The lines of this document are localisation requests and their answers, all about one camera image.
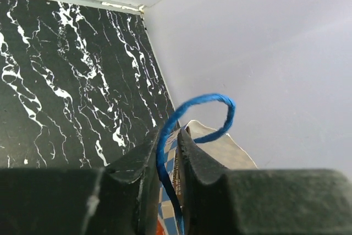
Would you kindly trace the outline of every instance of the black marble surface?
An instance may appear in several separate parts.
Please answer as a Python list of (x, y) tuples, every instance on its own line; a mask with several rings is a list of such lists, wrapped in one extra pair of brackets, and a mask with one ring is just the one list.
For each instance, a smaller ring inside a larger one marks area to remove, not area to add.
[(141, 18), (0, 0), (0, 167), (108, 165), (172, 105)]

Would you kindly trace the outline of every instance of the paper bag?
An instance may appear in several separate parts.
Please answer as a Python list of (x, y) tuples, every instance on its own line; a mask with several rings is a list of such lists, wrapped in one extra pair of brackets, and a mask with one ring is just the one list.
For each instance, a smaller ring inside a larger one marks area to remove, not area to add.
[[(215, 131), (215, 129), (208, 128), (195, 120), (190, 121), (185, 128), (190, 132), (192, 139), (205, 136)], [(166, 171), (170, 176), (176, 195), (180, 200), (182, 196), (178, 176), (179, 164), (176, 155), (178, 133), (179, 129), (173, 132), (168, 138), (165, 145), (164, 160)], [(251, 157), (234, 142), (229, 134), (222, 136), (216, 141), (197, 144), (197, 146), (231, 170), (257, 168)], [(178, 235), (172, 203), (162, 186), (159, 195), (157, 235)]]

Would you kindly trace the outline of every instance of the marble tabletop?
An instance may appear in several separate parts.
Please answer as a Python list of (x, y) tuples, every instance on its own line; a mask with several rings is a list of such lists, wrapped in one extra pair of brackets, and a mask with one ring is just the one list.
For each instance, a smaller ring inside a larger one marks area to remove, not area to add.
[(0, 167), (106, 166), (172, 104), (141, 17), (0, 0)]

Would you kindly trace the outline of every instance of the rope handle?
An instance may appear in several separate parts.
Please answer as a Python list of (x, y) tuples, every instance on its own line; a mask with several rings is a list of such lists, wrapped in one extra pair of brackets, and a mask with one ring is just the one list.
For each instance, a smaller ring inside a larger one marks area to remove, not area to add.
[(194, 97), (186, 102), (184, 102), (181, 106), (179, 106), (175, 112), (169, 117), (166, 121), (164, 127), (160, 131), (159, 142), (157, 144), (156, 149), (156, 167), (159, 175), (159, 180), (165, 187), (165, 191), (170, 198), (172, 206), (175, 212), (176, 221), (180, 227), (181, 235), (184, 235), (184, 221), (182, 216), (182, 210), (180, 206), (180, 202), (176, 196), (175, 190), (172, 186), (171, 180), (165, 168), (165, 160), (164, 160), (164, 149), (167, 139), (170, 136), (172, 129), (175, 127), (178, 119), (183, 116), (183, 114), (194, 105), (200, 105), (207, 102), (219, 101), (223, 102), (228, 106), (227, 117), (224, 122), (224, 126), (219, 128), (217, 131), (212, 132), (203, 137), (197, 138), (194, 140), (195, 143), (207, 143), (210, 141), (214, 141), (219, 139), (222, 135), (224, 135), (232, 126), (233, 118), (235, 116), (236, 104), (235, 102), (229, 98), (228, 96), (221, 94), (205, 94), (198, 97)]

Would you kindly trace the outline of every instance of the blue rope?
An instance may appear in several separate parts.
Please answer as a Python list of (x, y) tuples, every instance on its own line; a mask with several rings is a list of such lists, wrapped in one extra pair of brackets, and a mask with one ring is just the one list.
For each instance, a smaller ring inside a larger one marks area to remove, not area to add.
[(180, 203), (178, 201), (178, 198), (176, 196), (175, 190), (172, 186), (172, 183), (170, 181), (169, 175), (166, 171), (165, 168), (165, 160), (164, 160), (164, 148), (166, 141), (168, 137), (170, 136), (170, 133), (172, 129), (175, 127), (178, 119), (182, 117), (182, 115), (190, 108), (191, 106), (194, 105), (199, 105), (202, 103), (206, 102), (211, 102), (211, 101), (220, 101), (224, 102), (226, 105), (228, 105), (228, 112), (227, 112), (227, 118), (224, 123), (224, 126), (217, 130), (216, 132), (210, 133), (208, 135), (205, 135), (203, 137), (197, 138), (194, 140), (195, 143), (207, 143), (209, 141), (214, 141), (220, 138), (222, 135), (224, 135), (229, 128), (232, 126), (233, 123), (233, 118), (235, 115), (235, 109), (236, 109), (236, 104), (235, 102), (230, 99), (227, 96), (221, 95), (221, 94), (205, 94), (202, 96), (194, 97), (193, 99), (190, 99), (189, 101), (184, 102), (181, 106), (179, 106), (175, 112), (169, 117), (169, 119), (166, 121), (164, 127), (160, 131), (160, 138), (159, 142), (157, 145), (156, 149), (156, 167), (157, 167), (157, 172), (159, 175), (159, 180), (165, 187), (165, 191), (167, 195), (169, 196), (171, 203), (174, 207), (174, 212), (175, 212), (175, 217), (176, 221), (180, 226), (181, 229), (181, 235), (184, 235), (184, 223), (183, 223), (183, 216), (182, 216), (182, 210), (180, 207)]

